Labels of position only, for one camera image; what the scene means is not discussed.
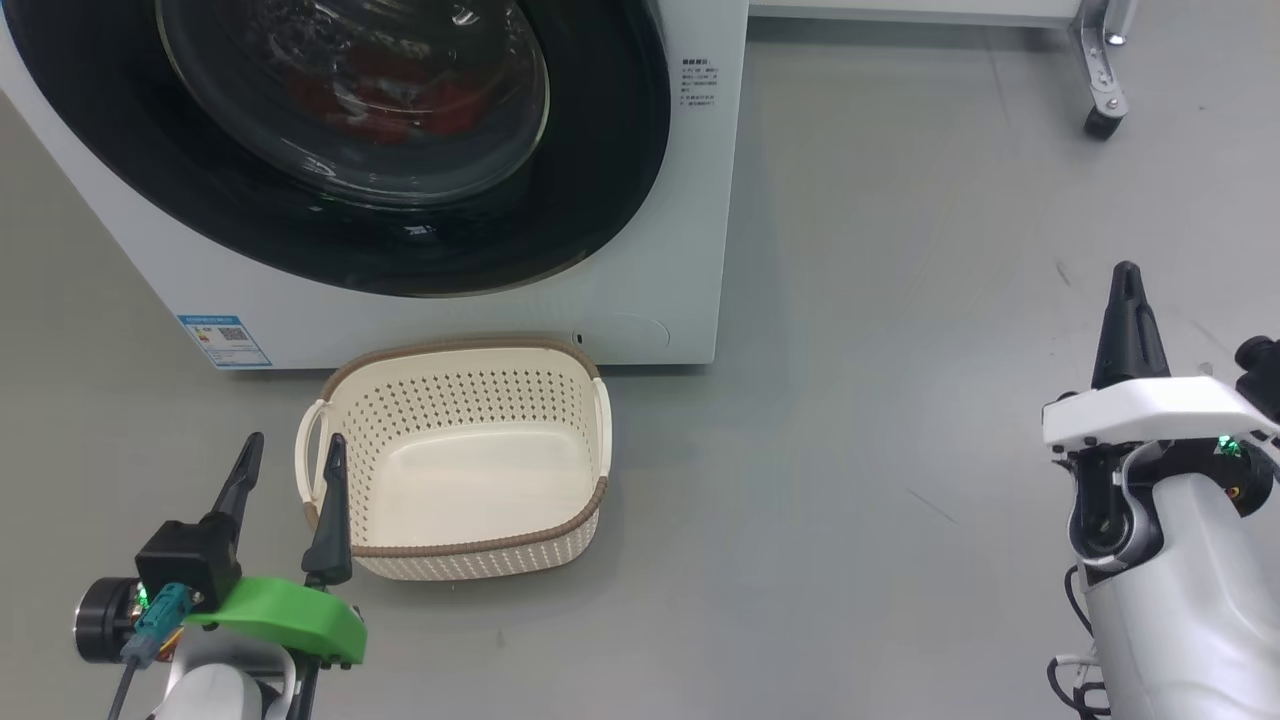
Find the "gray floor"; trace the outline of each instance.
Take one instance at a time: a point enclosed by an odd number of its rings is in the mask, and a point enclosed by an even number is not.
[[[1071,717],[1042,675],[1088,638],[1039,406],[1087,384],[1121,259],[1176,372],[1277,332],[1277,29],[1271,0],[1147,3],[1103,146],[1059,35],[756,23],[719,360],[609,378],[617,482],[573,565],[357,573],[369,664],[316,717]],[[251,430],[243,561],[298,575],[288,445],[323,377],[209,368],[33,143],[0,102],[0,697],[95,717],[118,675],[77,661],[73,605]],[[1280,577],[1280,503],[1252,528]]]

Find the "green plastic part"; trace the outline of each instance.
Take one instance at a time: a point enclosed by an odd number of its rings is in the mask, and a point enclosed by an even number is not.
[[[216,612],[193,612],[189,626],[219,624],[328,662],[365,661],[369,629],[349,605],[280,578],[243,578]]]

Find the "front-loading washer door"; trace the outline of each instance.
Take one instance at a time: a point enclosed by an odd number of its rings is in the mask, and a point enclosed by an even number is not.
[[[134,190],[273,268],[384,295],[553,274],[662,167],[645,0],[4,0],[41,91]]]

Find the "perforated basket wall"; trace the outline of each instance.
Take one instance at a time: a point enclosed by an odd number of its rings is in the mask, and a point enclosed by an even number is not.
[[[351,546],[357,562],[399,580],[462,580],[563,565],[581,555],[599,523],[608,486],[612,418],[599,372],[575,347],[545,340],[451,342],[366,355],[339,369],[314,410],[321,434],[347,438]],[[310,437],[308,413],[298,447]],[[536,533],[425,547],[370,544],[370,491],[389,443],[408,433],[485,423],[545,421],[581,437],[599,480],[567,523]],[[300,454],[300,491],[312,528],[324,483]],[[303,484],[312,488],[307,497]]]

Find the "caster wheel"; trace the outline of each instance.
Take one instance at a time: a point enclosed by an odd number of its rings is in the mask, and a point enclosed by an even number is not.
[[[1089,110],[1089,117],[1084,120],[1084,135],[1093,140],[1110,140],[1116,133],[1116,128],[1120,127],[1121,119],[1124,118],[1108,118],[1094,108]]]

